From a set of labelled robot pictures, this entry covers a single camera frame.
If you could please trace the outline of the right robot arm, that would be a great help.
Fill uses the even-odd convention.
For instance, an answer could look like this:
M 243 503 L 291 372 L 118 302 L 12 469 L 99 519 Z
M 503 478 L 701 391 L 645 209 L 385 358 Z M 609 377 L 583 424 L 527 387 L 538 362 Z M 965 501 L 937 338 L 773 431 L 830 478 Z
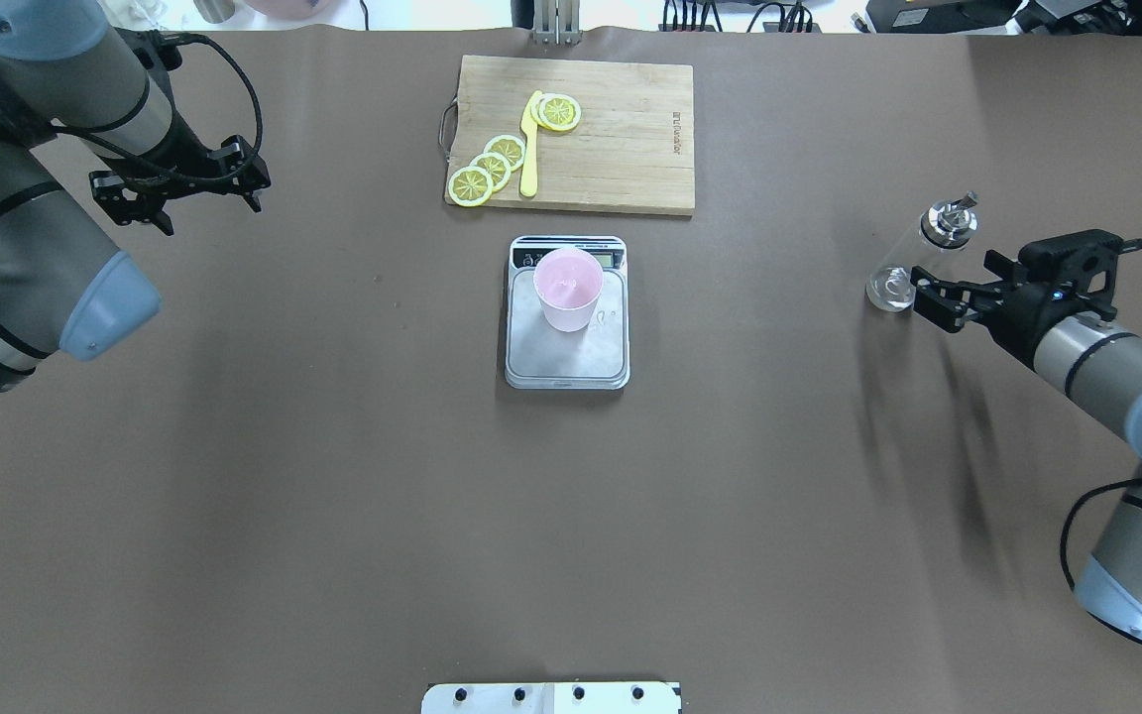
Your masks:
M 1065 586 L 1119 637 L 1142 645 L 1142 337 L 1116 321 L 1116 271 L 1141 239 L 1100 228 L 988 250 L 992 280 L 910 271 L 914 308 L 948 332 L 982 324 L 1002 351 L 1113 433 L 1137 457 L 1132 476 L 1084 492 L 1059 538 Z

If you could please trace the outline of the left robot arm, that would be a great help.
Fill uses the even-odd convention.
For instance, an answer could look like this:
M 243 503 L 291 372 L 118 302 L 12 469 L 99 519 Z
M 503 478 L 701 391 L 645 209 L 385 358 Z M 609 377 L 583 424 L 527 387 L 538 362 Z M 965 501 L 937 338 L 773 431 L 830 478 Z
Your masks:
M 119 226 L 164 234 L 168 202 L 236 195 L 259 211 L 271 175 L 262 142 L 208 149 L 172 96 L 195 33 L 118 29 L 96 1 L 0 1 L 0 394 L 47 356 L 100 356 L 153 319 L 162 297 L 130 252 L 40 163 L 73 137 L 100 160 L 93 199 Z

